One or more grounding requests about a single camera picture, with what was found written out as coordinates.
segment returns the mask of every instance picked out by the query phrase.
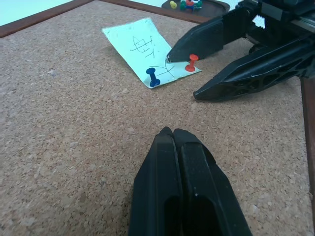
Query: cork board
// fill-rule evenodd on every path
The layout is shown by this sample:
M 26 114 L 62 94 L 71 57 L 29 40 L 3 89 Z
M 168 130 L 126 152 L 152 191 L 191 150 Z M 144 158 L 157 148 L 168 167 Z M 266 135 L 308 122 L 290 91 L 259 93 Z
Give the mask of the cork board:
M 251 47 L 237 40 L 147 89 L 100 31 L 145 17 L 170 45 L 195 25 L 93 1 L 1 40 L 1 234 L 127 235 L 133 179 L 167 125 L 209 148 L 254 236 L 313 235 L 299 80 L 196 102 Z

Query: paper note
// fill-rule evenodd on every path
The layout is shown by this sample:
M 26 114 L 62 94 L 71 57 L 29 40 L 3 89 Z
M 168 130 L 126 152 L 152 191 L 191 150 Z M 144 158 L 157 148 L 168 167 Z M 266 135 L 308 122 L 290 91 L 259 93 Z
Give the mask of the paper note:
M 166 55 L 171 47 L 159 34 L 150 18 L 104 28 L 102 31 L 139 79 L 149 88 L 152 88 L 151 78 L 146 70 L 150 67 L 156 69 L 155 75 L 160 80 L 160 85 L 200 71 L 198 68 L 195 68 L 194 72 L 186 71 L 185 66 L 188 62 L 167 62 Z

